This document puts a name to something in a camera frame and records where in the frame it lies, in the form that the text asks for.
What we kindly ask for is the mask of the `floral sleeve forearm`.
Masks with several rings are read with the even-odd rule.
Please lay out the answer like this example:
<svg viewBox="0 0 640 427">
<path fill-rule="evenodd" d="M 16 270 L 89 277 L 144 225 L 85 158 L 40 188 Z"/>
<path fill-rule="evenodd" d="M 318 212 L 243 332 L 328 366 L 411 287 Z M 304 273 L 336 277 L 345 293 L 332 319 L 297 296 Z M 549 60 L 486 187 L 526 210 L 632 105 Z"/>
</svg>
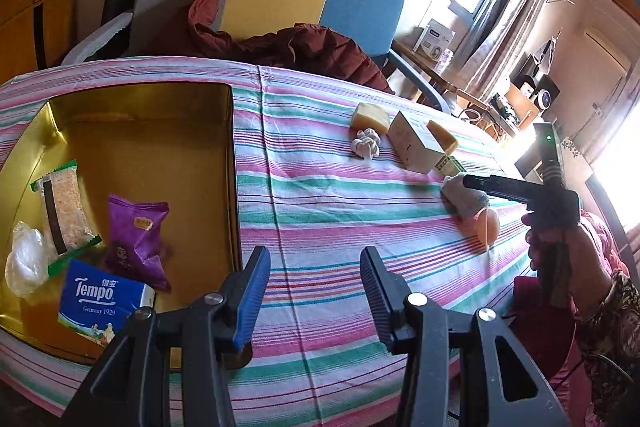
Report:
<svg viewBox="0 0 640 427">
<path fill-rule="evenodd" d="M 637 426 L 639 291 L 620 271 L 596 311 L 577 320 L 576 341 L 591 381 L 591 410 L 602 426 Z"/>
</svg>

